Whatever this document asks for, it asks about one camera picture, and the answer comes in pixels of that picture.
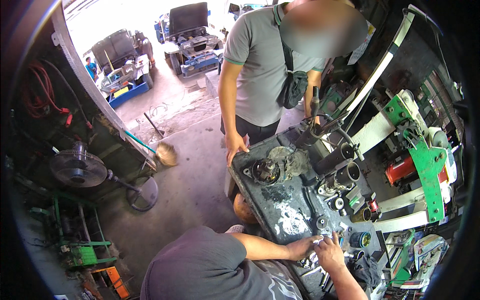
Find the bag strap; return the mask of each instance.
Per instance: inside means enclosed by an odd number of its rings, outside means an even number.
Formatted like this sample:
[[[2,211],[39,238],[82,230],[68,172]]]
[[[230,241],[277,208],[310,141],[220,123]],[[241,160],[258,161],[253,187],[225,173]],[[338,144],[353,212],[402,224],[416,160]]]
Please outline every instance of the bag strap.
[[[280,36],[280,39],[282,40],[283,56],[285,57],[285,64],[287,65],[288,72],[293,73],[293,51],[287,46],[287,44],[285,44],[282,36]]]

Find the black shorts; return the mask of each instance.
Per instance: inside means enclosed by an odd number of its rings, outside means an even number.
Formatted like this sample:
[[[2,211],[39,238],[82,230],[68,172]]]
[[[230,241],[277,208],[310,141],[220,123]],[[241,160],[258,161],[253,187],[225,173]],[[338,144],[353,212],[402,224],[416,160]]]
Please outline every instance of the black shorts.
[[[221,122],[220,130],[223,134],[225,134],[225,128],[223,127],[223,118],[220,122]],[[236,115],[235,123],[237,127],[237,132],[239,133],[239,135],[244,137],[245,135],[248,134],[248,137],[250,138],[250,145],[253,145],[263,141],[264,139],[267,139],[273,136],[276,133],[276,129],[278,127],[278,123],[280,123],[280,120],[268,126],[262,127],[262,126],[253,125],[252,123]]]

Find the wet floor stain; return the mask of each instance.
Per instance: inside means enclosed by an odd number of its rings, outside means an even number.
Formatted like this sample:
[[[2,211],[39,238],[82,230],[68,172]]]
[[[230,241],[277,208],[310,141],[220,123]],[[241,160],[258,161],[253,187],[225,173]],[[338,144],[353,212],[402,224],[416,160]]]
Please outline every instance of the wet floor stain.
[[[294,189],[292,186],[288,188],[285,185],[270,186],[262,188],[262,196],[273,202],[282,202],[292,200],[292,193]]]

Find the workbench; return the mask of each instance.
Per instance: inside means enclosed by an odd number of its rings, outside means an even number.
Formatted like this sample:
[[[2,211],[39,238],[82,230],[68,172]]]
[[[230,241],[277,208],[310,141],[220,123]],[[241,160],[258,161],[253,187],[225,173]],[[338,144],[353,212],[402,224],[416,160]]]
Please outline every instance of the workbench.
[[[295,149],[295,141],[300,136],[306,126],[305,122],[299,123],[287,130],[276,134],[275,136],[264,140],[258,144],[251,146],[248,153],[240,152],[235,155],[231,167],[228,169],[235,183],[238,185],[240,192],[245,198],[246,203],[252,209],[253,214],[257,218],[266,238],[277,244],[286,245],[293,241],[308,237],[312,232],[308,228],[303,219],[299,208],[303,214],[310,218],[312,215],[309,206],[305,200],[302,191],[302,180],[299,176],[283,183],[278,183],[270,187],[261,186],[253,181],[252,178],[243,173],[245,168],[250,167],[256,160],[267,157],[269,151],[277,146],[288,146]],[[313,158],[315,154],[310,154],[311,161],[318,161],[318,157]],[[371,193],[363,174],[357,182],[362,194]],[[349,238],[354,232],[369,231],[372,240],[367,248],[362,248],[365,255],[369,256],[374,251],[381,250],[375,229],[371,221],[352,223],[350,216],[340,216],[337,211],[332,210],[323,199],[323,195],[317,195],[317,205],[320,208],[320,214],[327,219],[327,226],[322,229],[319,234],[331,236],[332,230],[342,231],[340,222],[351,227],[351,232],[345,230],[343,249],[352,252],[356,249],[349,248]],[[296,262],[284,262],[293,276],[293,280],[299,286],[305,299],[321,299],[324,295],[320,287],[323,274],[316,272],[311,275],[301,277],[302,274],[309,271],[296,265]]]

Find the man's hand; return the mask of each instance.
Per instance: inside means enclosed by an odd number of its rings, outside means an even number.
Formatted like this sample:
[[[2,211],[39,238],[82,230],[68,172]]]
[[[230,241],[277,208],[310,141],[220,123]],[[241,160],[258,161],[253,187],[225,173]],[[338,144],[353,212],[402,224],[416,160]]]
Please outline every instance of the man's hand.
[[[314,244],[313,247],[318,256],[318,264],[330,274],[344,271],[347,268],[342,248],[338,244],[338,235],[335,231],[332,235],[333,240],[324,237],[318,245]]]
[[[225,145],[227,146],[227,167],[229,168],[232,164],[233,157],[238,151],[250,152],[247,146],[243,142],[242,136],[238,132],[228,133],[225,132]]]
[[[312,236],[308,238],[304,238],[301,240],[297,240],[287,245],[288,251],[290,252],[290,260],[297,261],[303,259],[310,255],[313,252],[313,243],[314,240],[321,240],[322,236]]]

